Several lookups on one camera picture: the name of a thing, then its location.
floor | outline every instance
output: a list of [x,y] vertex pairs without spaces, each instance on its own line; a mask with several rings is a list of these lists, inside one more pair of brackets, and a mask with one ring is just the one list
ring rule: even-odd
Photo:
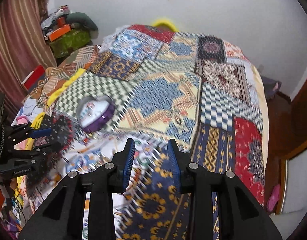
[[269,147],[265,173],[264,203],[266,205],[275,185],[280,182],[279,158],[299,146],[303,138],[295,135],[291,123],[291,105],[275,95],[267,102],[269,114]]

pink object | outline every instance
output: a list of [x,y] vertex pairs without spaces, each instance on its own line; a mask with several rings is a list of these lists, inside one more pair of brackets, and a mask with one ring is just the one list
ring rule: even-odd
[[[17,122],[17,124],[28,123],[28,118],[24,115],[21,115],[21,116],[17,117],[16,122]],[[26,139],[26,140],[17,144],[18,147],[20,148],[20,150],[26,149],[27,141],[28,141],[28,139]]]
[[267,202],[267,210],[272,212],[280,197],[280,184],[274,186],[271,196]]

bed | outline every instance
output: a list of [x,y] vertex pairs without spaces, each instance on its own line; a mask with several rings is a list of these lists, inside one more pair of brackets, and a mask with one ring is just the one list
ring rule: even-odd
[[[33,145],[57,140],[63,147],[19,179],[20,202],[31,212],[69,171],[91,172],[109,162],[127,138],[135,140],[136,152],[127,191],[113,195],[119,239],[184,239],[190,196],[173,185],[165,149],[170,138],[206,169],[234,171],[263,205],[268,110],[260,75],[239,47],[206,34],[132,25],[46,71],[29,97],[44,113],[39,126],[53,132]],[[103,94],[115,102],[114,117],[101,131],[85,134],[78,101]],[[218,239],[215,193],[213,214]],[[24,225],[20,216],[4,225],[11,230],[14,222]]]

striped curtain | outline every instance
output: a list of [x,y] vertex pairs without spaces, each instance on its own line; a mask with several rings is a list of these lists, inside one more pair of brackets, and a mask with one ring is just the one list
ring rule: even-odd
[[27,96],[21,85],[25,77],[38,65],[56,67],[40,28],[46,17],[47,0],[3,0],[0,4],[0,92],[6,95],[9,121]]

checkered fabric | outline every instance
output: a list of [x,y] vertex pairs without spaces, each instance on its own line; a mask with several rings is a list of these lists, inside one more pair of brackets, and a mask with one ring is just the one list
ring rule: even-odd
[[209,34],[204,34],[204,33],[185,33],[185,32],[178,32],[177,35],[185,38],[202,38],[205,36],[210,36]]
[[76,110],[80,99],[86,96],[108,95],[116,105],[114,117],[104,127],[105,130],[111,130],[116,128],[119,123],[130,94],[137,84],[138,82],[135,81],[124,82],[110,77],[98,77],[91,72],[85,72],[58,98],[55,111],[64,113],[71,119],[76,120]]
[[262,134],[263,120],[260,109],[232,98],[205,82],[201,95],[201,122],[232,131],[234,115],[253,122]]
[[194,62],[193,61],[170,61],[170,62],[158,62],[145,59],[140,67],[138,68],[137,73],[131,74],[127,79],[142,79],[145,78],[148,74],[159,73],[159,72],[170,72],[170,71],[194,71]]
[[68,58],[64,60],[61,66],[75,65],[76,70],[79,68],[89,68],[95,61],[98,55],[99,48],[97,45],[85,46],[81,49],[74,51]]

